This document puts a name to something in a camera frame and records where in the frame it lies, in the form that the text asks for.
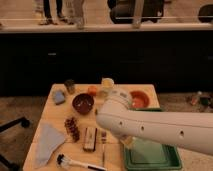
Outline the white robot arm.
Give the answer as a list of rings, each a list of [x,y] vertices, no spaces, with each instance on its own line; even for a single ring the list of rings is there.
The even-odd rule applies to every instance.
[[[115,88],[96,110],[97,124],[125,142],[138,137],[213,155],[213,114],[131,110],[132,97]]]

